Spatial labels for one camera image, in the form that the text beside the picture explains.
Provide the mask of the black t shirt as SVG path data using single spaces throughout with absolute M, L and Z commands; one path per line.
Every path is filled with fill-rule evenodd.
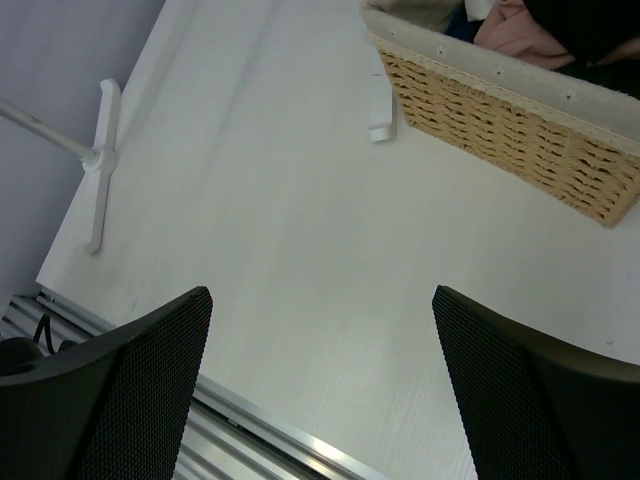
M 638 0 L 527 1 L 535 22 L 569 54 L 554 70 L 639 97 Z

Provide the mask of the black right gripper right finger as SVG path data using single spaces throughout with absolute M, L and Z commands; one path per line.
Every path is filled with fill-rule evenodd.
M 432 309 L 480 479 L 636 479 L 639 368 L 450 287 Z

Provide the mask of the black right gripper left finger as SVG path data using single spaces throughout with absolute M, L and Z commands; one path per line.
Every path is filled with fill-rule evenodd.
M 2 478 L 172 478 L 212 310 L 196 287 L 1 375 Z

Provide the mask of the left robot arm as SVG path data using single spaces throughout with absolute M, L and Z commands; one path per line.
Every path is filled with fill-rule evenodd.
M 1 375 L 10 376 L 24 373 L 33 368 L 33 364 L 44 357 L 39 347 L 44 337 L 47 352 L 54 355 L 76 345 L 72 340 L 63 340 L 58 348 L 54 347 L 51 316 L 45 314 L 39 321 L 32 338 L 12 337 L 1 341 Z

